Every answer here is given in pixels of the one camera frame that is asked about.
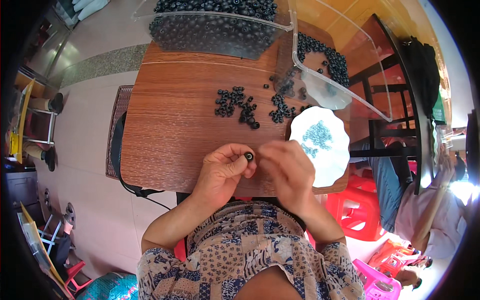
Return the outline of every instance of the patterned blouse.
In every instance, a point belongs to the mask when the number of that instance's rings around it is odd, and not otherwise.
[[[365,299],[345,244],[317,252],[300,225],[266,202],[233,202],[187,239],[185,262],[162,248],[147,250],[137,266],[141,300],[232,300],[260,271],[277,265],[305,300]]]

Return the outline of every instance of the white plate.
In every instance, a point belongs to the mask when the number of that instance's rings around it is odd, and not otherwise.
[[[302,145],[315,167],[314,187],[331,186],[342,177],[350,160],[350,139],[331,110],[317,106],[304,110],[293,119],[291,131],[290,140]]]

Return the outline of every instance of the person in white shirt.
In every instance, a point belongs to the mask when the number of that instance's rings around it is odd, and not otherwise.
[[[384,146],[378,140],[376,147]],[[351,150],[366,150],[365,140],[352,143]],[[432,258],[453,255],[460,244],[467,223],[466,207],[448,190],[451,180],[462,179],[465,163],[457,156],[457,164],[442,151],[440,170],[434,180],[419,195],[414,195],[415,183],[402,188],[389,157],[361,157],[350,162],[368,160],[376,183],[382,227],[409,240],[412,247]]]

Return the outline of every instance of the black bag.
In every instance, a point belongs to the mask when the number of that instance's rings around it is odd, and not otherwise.
[[[413,36],[411,41],[403,44],[403,48],[414,71],[410,80],[415,81],[419,87],[420,98],[417,101],[420,101],[427,118],[431,119],[440,85],[435,50],[429,44],[422,44]]]
[[[120,174],[120,162],[121,162],[120,155],[121,155],[121,146],[122,146],[122,140],[123,140],[123,128],[125,126],[126,117],[127,117],[127,112],[125,112],[115,124],[115,130],[113,132],[113,138],[112,138],[112,148],[110,151],[112,166],[113,166],[113,169],[115,170],[115,175],[117,175],[117,178],[120,180],[120,183],[127,191],[131,192],[132,194],[135,194],[137,197],[143,197],[148,199],[147,198],[148,195],[158,193],[158,192],[164,192],[164,191],[156,191],[152,189],[143,190],[142,187],[127,184],[123,181]]]

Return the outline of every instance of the wood grain tabletop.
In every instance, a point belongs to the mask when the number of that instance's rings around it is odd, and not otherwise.
[[[268,80],[276,67],[277,43],[259,60],[189,52],[163,52],[151,43],[138,72],[129,103],[121,153],[123,180],[132,185],[174,192],[192,192],[203,157],[228,143],[250,146],[254,151],[271,140],[289,137],[291,119],[272,122],[268,113],[276,110],[275,95]],[[244,94],[257,104],[255,119],[260,128],[252,130],[238,122],[241,109],[231,118],[214,114],[218,89],[245,87]],[[287,98],[297,112],[304,102]],[[349,121],[344,121],[349,134]],[[332,186],[314,188],[315,194],[343,191],[348,168]],[[242,178],[235,196],[275,195],[272,179],[260,168],[248,180]]]

